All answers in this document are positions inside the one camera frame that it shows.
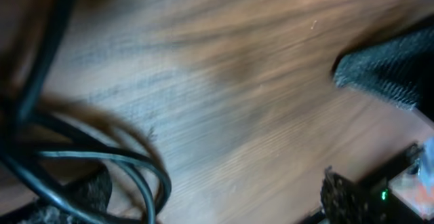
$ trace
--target green led indicator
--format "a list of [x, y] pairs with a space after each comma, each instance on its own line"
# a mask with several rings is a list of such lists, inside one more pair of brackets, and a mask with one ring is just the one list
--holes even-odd
[[381, 199], [386, 200], [386, 198], [387, 198], [387, 190], [384, 190], [381, 192]]

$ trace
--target black cable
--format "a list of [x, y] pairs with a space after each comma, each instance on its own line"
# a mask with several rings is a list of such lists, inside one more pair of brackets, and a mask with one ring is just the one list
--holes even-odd
[[[143, 223], [154, 224], [155, 215], [164, 207], [172, 189], [169, 176], [159, 164], [138, 153], [107, 147], [89, 134], [57, 117], [33, 109], [60, 45], [74, 1], [55, 0], [33, 67], [16, 103], [14, 104], [10, 99], [0, 96], [0, 107], [7, 115], [5, 127], [0, 134], [0, 160], [41, 198], [84, 221], [112, 224], [141, 223], [139, 220], [114, 217], [78, 202], [31, 156], [111, 160], [137, 184], [146, 205], [146, 221]], [[47, 145], [25, 147], [21, 145], [18, 148], [14, 137], [27, 124], [38, 124], [53, 130], [70, 138], [73, 145], [51, 145], [49, 147]], [[155, 200], [156, 204], [154, 204], [152, 191], [135, 166], [152, 171], [159, 179], [160, 189]]]

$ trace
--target wooden surface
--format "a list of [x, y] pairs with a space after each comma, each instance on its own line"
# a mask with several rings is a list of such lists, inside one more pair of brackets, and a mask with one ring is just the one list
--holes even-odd
[[[325, 167], [357, 179], [432, 135], [413, 113], [335, 88], [330, 70], [341, 51], [433, 3], [79, 0], [44, 99], [147, 137], [173, 180], [163, 224], [293, 223], [318, 206]], [[0, 4], [6, 50], [35, 1]], [[32, 8], [36, 26], [45, 9]], [[110, 211], [136, 216], [138, 192], [118, 186]]]

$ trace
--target dark textured fabric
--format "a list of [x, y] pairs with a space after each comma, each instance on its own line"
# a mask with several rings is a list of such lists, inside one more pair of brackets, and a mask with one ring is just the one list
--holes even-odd
[[336, 68], [338, 86], [351, 86], [433, 119], [434, 25], [347, 54]]
[[[105, 211], [109, 203], [112, 191], [112, 183], [109, 172], [106, 168], [98, 174], [73, 187], [74, 196], [90, 205], [92, 208]], [[85, 224], [76, 217], [65, 213], [58, 208], [46, 205], [41, 202], [32, 204], [33, 211], [29, 217], [19, 221], [8, 221], [7, 223], [19, 224]]]

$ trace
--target wood grain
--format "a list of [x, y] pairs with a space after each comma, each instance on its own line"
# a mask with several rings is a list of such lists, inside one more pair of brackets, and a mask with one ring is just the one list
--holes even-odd
[[[44, 98], [150, 140], [174, 186], [161, 223], [293, 223], [318, 206], [325, 167], [357, 179], [433, 133], [330, 75], [361, 37], [390, 36], [433, 3], [79, 0]], [[30, 4], [2, 1], [3, 46]], [[126, 189], [110, 211], [136, 216], [137, 191]]]

